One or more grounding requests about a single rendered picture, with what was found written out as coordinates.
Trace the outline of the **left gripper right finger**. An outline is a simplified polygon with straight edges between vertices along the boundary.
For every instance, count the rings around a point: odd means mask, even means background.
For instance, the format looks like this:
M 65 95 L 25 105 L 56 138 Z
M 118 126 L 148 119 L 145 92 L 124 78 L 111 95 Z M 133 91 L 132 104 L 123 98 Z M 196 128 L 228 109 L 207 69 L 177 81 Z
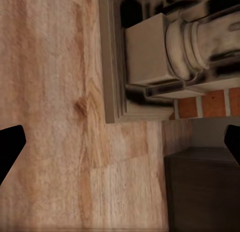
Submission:
M 240 165 L 240 127 L 229 125 L 225 133 L 224 143 Z

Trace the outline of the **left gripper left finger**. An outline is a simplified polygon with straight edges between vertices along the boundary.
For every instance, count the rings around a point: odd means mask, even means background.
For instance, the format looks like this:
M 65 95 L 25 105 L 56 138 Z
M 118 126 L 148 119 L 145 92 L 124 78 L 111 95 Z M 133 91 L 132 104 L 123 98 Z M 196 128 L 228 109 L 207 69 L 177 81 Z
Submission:
M 26 144 L 22 125 L 0 130 L 0 185 Z

